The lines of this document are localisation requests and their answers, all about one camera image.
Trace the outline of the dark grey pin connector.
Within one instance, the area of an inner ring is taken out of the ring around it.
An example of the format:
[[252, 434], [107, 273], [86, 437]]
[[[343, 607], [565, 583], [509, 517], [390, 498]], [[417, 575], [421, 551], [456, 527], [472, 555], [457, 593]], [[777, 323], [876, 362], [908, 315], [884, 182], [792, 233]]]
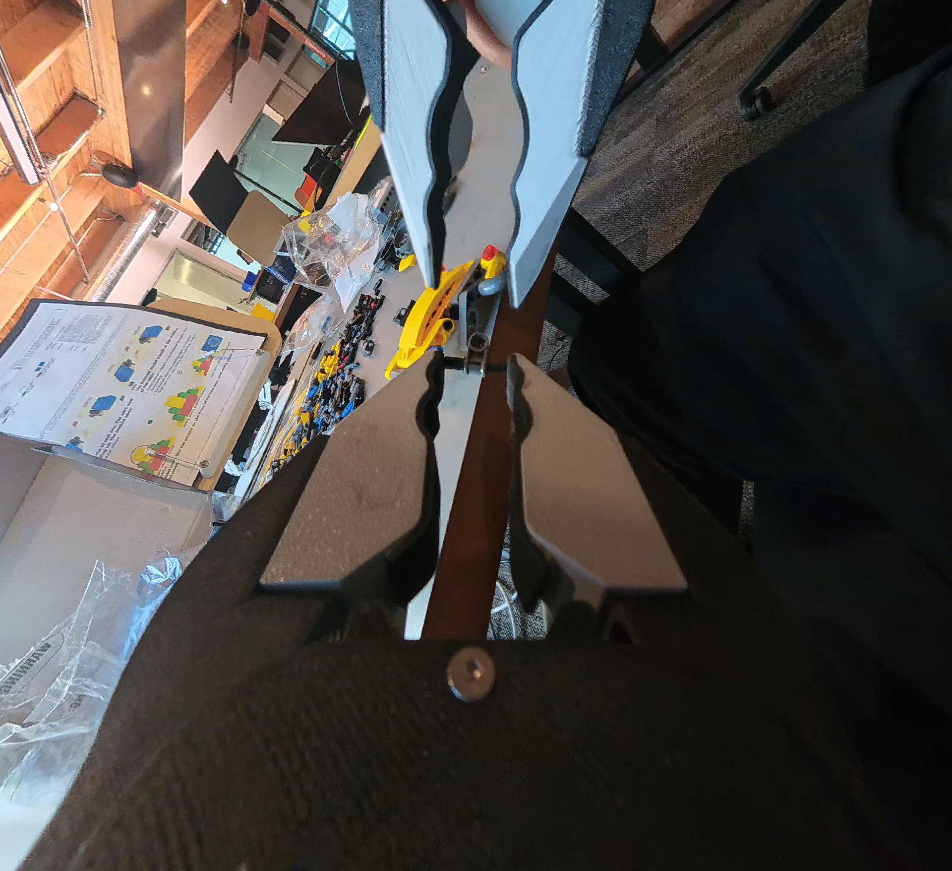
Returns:
[[489, 361], [489, 338], [480, 332], [475, 332], [470, 336], [466, 352], [461, 357], [444, 355], [443, 365], [446, 371], [456, 371], [479, 377], [507, 373], [507, 364], [496, 364]]

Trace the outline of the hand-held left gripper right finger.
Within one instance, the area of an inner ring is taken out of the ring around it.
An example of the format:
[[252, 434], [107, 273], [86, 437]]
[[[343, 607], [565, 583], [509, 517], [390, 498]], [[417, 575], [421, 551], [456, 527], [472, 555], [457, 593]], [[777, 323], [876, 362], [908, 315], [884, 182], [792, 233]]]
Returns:
[[594, 612], [687, 580], [618, 434], [522, 355], [508, 359], [510, 570], [522, 603]]

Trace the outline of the yellow curved toy arm assembly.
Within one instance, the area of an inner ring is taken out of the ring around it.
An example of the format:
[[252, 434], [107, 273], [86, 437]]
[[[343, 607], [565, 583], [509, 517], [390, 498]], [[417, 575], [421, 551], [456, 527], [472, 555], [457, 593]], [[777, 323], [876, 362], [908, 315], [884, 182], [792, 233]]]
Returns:
[[488, 245], [480, 258], [444, 270], [437, 286], [408, 310], [385, 378], [403, 373], [431, 349], [444, 349], [454, 335], [464, 353], [473, 333], [488, 337], [489, 301], [505, 287], [506, 265], [506, 254]]

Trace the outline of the dark monitor screen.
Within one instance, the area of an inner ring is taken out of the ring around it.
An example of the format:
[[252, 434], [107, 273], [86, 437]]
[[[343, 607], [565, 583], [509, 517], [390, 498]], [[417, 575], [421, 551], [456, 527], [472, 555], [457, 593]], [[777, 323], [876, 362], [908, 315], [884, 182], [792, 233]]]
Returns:
[[360, 64], [340, 59], [316, 81], [272, 139], [312, 146], [339, 144], [353, 128], [362, 126], [365, 98]]

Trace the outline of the white tube light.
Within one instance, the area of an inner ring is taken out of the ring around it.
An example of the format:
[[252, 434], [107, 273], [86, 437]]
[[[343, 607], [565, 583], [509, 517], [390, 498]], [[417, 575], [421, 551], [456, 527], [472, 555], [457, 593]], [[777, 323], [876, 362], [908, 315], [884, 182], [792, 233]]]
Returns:
[[1, 138], [21, 181], [38, 187], [45, 165], [26, 110], [17, 93], [6, 55], [1, 50]]

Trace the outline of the printed paper sheet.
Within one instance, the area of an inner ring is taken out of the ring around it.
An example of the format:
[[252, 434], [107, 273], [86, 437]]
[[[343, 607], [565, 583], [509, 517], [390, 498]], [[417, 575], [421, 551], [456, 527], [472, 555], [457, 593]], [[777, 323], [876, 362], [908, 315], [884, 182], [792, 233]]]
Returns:
[[185, 487], [213, 483], [274, 358], [268, 325], [30, 302], [2, 343], [1, 433]]

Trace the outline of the person's black trousers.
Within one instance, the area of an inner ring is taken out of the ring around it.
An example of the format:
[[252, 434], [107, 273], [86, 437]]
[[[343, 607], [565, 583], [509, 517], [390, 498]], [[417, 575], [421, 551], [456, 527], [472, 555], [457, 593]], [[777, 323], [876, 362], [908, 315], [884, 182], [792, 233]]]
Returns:
[[571, 342], [582, 402], [754, 554], [890, 824], [950, 869], [950, 47], [730, 173]]

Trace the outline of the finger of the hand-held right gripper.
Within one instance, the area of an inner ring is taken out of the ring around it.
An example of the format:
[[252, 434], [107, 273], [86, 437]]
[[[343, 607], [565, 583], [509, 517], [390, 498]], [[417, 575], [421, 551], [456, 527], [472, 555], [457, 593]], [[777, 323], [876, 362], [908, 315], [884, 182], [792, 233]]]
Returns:
[[478, 55], [442, 0], [383, 0], [382, 142], [426, 287], [438, 285], [446, 247], [449, 137]]
[[582, 139], [603, 8], [604, 0], [544, 0], [516, 34], [512, 79], [525, 139], [511, 185], [513, 308], [540, 276], [589, 162]]

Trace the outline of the clear plastic bags with parts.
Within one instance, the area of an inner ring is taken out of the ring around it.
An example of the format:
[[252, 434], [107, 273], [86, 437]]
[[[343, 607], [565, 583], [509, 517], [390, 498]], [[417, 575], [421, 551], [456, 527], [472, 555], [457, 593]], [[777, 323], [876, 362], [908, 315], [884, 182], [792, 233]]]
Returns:
[[78, 604], [2, 667], [2, 862], [16, 865], [62, 803], [147, 625], [197, 549], [138, 571], [98, 560]]

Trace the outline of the black flat panel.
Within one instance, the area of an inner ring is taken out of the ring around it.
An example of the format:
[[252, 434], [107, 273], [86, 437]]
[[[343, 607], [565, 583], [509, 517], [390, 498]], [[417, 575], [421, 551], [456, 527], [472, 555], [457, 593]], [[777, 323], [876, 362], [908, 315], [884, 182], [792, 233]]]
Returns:
[[218, 150], [188, 191], [208, 224], [222, 234], [228, 233], [247, 194], [248, 190]]

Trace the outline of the empty clear plastic bags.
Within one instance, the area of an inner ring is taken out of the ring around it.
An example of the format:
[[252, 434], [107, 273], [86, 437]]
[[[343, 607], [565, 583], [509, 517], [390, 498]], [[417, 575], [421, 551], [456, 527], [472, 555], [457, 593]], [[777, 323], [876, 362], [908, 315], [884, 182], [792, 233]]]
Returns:
[[329, 209], [290, 221], [279, 248], [293, 263], [296, 283], [332, 289], [348, 312], [375, 272], [383, 233], [369, 199], [350, 192]]

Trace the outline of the pile of small building parts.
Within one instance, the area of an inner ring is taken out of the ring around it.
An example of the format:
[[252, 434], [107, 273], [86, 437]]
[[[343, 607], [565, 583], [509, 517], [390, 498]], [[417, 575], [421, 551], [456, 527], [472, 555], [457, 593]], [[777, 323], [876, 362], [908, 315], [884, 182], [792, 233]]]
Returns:
[[276, 437], [268, 461], [269, 481], [317, 436], [329, 435], [366, 398], [359, 371], [375, 350], [375, 321], [386, 296], [378, 280], [371, 293], [362, 293], [338, 339], [326, 352], [317, 348], [306, 386], [292, 400], [290, 419]]

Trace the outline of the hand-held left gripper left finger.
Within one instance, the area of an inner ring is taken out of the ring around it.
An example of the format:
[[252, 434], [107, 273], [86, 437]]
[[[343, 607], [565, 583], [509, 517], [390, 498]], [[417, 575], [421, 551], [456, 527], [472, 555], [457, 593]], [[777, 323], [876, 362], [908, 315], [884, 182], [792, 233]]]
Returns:
[[273, 592], [408, 606], [439, 551], [445, 358], [430, 350], [339, 423], [262, 577]]

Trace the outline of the beige rounded board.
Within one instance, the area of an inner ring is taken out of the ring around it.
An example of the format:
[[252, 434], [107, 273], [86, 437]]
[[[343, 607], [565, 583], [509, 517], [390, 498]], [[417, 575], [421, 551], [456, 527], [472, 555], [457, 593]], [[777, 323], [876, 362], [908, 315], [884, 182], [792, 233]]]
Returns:
[[225, 422], [224, 433], [216, 442], [209, 465], [199, 470], [192, 484], [195, 490], [209, 492], [214, 489], [224, 471], [244, 425], [257, 404], [257, 393], [277, 360], [283, 340], [280, 331], [271, 321], [227, 309], [171, 297], [152, 303], [149, 309], [155, 313], [165, 313], [209, 326], [219, 326], [228, 331], [244, 332], [263, 338], [259, 348], [260, 354], [251, 357], [256, 366], [251, 371], [250, 381], [244, 386], [229, 419]]

